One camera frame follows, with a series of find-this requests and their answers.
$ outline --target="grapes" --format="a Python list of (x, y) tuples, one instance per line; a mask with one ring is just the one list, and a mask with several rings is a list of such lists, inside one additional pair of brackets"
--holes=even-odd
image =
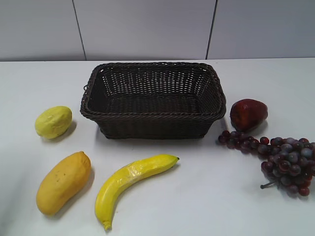
[(250, 141), (251, 142), (251, 148), (257, 149), (259, 146), (259, 141), (257, 139), (253, 139)]
[(305, 143), (304, 144), (304, 148), (308, 148), (308, 149), (312, 150), (313, 149), (313, 145), (310, 144), (310, 143)]
[(280, 178), (280, 182), (284, 185), (284, 186), (289, 186), (292, 182), (291, 179), (288, 176), (282, 176)]
[(313, 155), (313, 151), (308, 148), (303, 148), (301, 150), (301, 155), (307, 159), (311, 159)]
[(309, 188), (299, 188), (299, 194), (303, 197), (306, 197), (310, 194)]
[(271, 155), (276, 155), (281, 151), (280, 147), (273, 147), (271, 150)]
[(278, 164), (280, 161), (284, 160), (283, 157), (281, 157), (279, 154), (274, 156), (274, 163)]
[(313, 178), (312, 174), (309, 172), (302, 173), (302, 177), (305, 181), (311, 181)]
[(302, 139), (299, 139), (299, 142), (301, 143), (309, 143), (310, 141), (306, 138), (302, 138)]
[(222, 136), (225, 136), (225, 137), (229, 138), (230, 137), (230, 132), (228, 130), (225, 130), (225, 131), (222, 132)]
[(299, 192), (299, 188), (294, 185), (294, 184), (291, 184), (288, 188), (287, 188), (287, 191), (291, 194), (297, 194)]
[(258, 151), (260, 154), (265, 155), (265, 154), (268, 153), (269, 149), (268, 149), (268, 147), (267, 147), (266, 145), (260, 144), (260, 145), (258, 146), (258, 148), (257, 148), (257, 151)]
[(286, 156), (286, 160), (292, 164), (295, 164), (299, 161), (299, 155), (297, 153), (291, 152)]
[(315, 176), (315, 166), (310, 167), (310, 173), (312, 174), (312, 176)]
[(294, 142), (292, 146), (294, 150), (299, 151), (304, 147), (304, 144), (302, 142), (297, 141), (297, 142)]
[(303, 179), (303, 177), (302, 176), (297, 176), (295, 179), (294, 179), (294, 182), (297, 184), (297, 185), (302, 185), (304, 182), (305, 182), (305, 180)]
[(309, 186), (315, 176), (315, 143), (305, 138), (296, 140), (276, 137), (269, 141), (267, 137), (261, 137), (257, 140), (244, 132), (227, 130), (219, 135), (218, 142), (243, 153), (255, 149), (266, 159), (261, 163), (261, 171), (270, 182), (261, 185), (261, 189), (281, 184), (288, 193), (309, 195)]
[(301, 173), (301, 171), (302, 171), (302, 169), (301, 169), (301, 167), (298, 166), (298, 165), (292, 165), (292, 166), (290, 167), (290, 169), (289, 169), (289, 173), (290, 173), (290, 175), (292, 175), (292, 176), (297, 176), (297, 175), (299, 175), (299, 174)]
[(261, 163), (261, 168), (265, 172), (272, 172), (272, 170), (274, 168), (274, 164), (270, 161), (264, 161)]
[(305, 157), (300, 157), (298, 163), (297, 163), (300, 167), (306, 167), (308, 165), (308, 161)]
[(272, 173), (274, 174), (275, 177), (281, 177), (282, 176), (282, 174), (279, 172), (279, 170), (277, 168), (274, 168)]
[(232, 131), (230, 135), (231, 135), (231, 138), (238, 138), (241, 134), (240, 132)]
[(251, 148), (251, 143), (248, 140), (245, 140), (241, 143), (241, 148), (243, 149), (250, 149)]
[(293, 151), (293, 147), (291, 144), (282, 144), (281, 150), (289, 153), (289, 152)]
[(281, 137), (276, 137), (274, 138), (272, 146), (281, 146), (282, 144), (284, 144), (283, 139)]
[(312, 183), (311, 181), (305, 181), (304, 183), (300, 184), (299, 187), (307, 188), (307, 187), (309, 187), (311, 185), (311, 183)]
[(269, 139), (267, 137), (261, 137), (260, 138), (260, 143), (264, 144), (264, 145), (268, 145), (269, 144)]
[(218, 137), (218, 141), (219, 141), (220, 144), (226, 144), (227, 138), (225, 136), (223, 136), (223, 135), (220, 135)]
[(278, 166), (280, 171), (287, 172), (290, 169), (291, 164), (288, 161), (280, 161)]
[(285, 143), (286, 144), (290, 144), (293, 145), (297, 140), (295, 140), (294, 138), (287, 138), (285, 139)]

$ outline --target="woven pattern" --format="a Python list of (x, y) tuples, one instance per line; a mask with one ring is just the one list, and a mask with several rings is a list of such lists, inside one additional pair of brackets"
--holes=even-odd
[(107, 63), (97, 66), (81, 114), (109, 139), (202, 138), (226, 112), (214, 69), (203, 63)]

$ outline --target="banana tip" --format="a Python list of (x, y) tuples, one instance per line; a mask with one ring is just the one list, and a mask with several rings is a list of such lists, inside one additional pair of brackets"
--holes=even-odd
[(108, 221), (104, 221), (103, 222), (103, 226), (104, 226), (104, 229), (107, 231), (107, 230), (110, 230), (112, 228), (112, 225), (110, 222)]

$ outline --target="table surface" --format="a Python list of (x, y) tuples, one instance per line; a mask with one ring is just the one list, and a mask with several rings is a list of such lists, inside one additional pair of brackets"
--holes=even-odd
[[(243, 98), (268, 106), (255, 137), (306, 137), (315, 141), (315, 59), (195, 60), (212, 65), (227, 99), (225, 118), (199, 140), (108, 140), (80, 114), (83, 86), (104, 61), (0, 62), (1, 236), (296, 236), (312, 232), (315, 184), (307, 198), (290, 198), (267, 180), (261, 161), (216, 145), (231, 105)], [(35, 119), (68, 106), (75, 121), (54, 141), (40, 138)], [(93, 173), (84, 189), (53, 218), (35, 196), (46, 174), (63, 158), (84, 151)], [(119, 199), (113, 230), (94, 213), (97, 193), (117, 169), (160, 153), (180, 157), (177, 168), (141, 181)]]

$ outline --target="banana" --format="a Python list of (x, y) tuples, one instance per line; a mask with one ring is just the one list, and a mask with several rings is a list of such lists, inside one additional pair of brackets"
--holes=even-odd
[(101, 187), (95, 202), (95, 214), (105, 230), (112, 228), (115, 202), (134, 183), (173, 167), (178, 157), (161, 154), (132, 162), (116, 171)]

